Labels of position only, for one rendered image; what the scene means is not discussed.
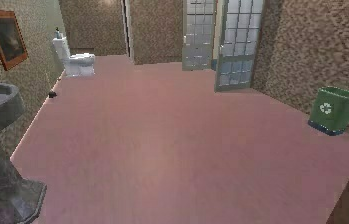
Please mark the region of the grey glass panel door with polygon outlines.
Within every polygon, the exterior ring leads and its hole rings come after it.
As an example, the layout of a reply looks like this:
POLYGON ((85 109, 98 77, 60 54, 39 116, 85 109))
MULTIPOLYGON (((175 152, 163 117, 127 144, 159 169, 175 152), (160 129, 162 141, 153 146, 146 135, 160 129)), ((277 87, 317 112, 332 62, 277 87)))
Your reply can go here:
POLYGON ((215 91, 250 87, 265 0, 223 0, 215 91))
POLYGON ((216 0, 183 0, 182 69, 211 67, 216 0))

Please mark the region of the white toilet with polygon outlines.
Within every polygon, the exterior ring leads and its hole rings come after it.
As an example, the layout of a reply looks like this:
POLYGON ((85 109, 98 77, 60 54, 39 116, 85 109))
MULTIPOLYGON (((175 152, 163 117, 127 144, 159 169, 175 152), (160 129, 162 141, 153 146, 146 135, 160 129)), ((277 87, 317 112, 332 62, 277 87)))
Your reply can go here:
POLYGON ((95 55, 91 53, 74 54, 70 53, 66 37, 52 40, 58 58, 64 66, 66 77, 91 76, 95 74, 95 55))

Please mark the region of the green recycling bin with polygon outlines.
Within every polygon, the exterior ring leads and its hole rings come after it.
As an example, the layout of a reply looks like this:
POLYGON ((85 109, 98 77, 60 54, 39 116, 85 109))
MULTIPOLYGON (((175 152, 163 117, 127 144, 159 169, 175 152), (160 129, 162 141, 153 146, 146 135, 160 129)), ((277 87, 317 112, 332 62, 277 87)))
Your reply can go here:
POLYGON ((342 134, 349 123, 349 90, 335 86, 318 89, 308 124, 329 136, 342 134))

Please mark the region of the brown framed dark picture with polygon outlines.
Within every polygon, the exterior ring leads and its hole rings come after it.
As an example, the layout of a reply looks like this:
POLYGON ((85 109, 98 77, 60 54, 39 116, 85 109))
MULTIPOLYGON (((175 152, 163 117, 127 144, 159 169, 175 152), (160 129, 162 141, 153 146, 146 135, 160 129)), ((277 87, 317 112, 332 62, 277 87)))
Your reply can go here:
POLYGON ((0 60, 6 71, 28 58, 26 45, 14 11, 0 10, 0 60))

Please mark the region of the grey stone pedestal sink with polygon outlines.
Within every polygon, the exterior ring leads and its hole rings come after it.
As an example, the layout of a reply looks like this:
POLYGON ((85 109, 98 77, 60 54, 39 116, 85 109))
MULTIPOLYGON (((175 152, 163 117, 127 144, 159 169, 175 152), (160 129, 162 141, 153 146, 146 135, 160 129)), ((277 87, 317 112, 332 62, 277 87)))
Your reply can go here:
MULTIPOLYGON (((0 83, 0 131, 24 113, 19 88, 0 83)), ((23 178, 0 147, 0 224, 31 224, 39 217, 47 185, 23 178)))

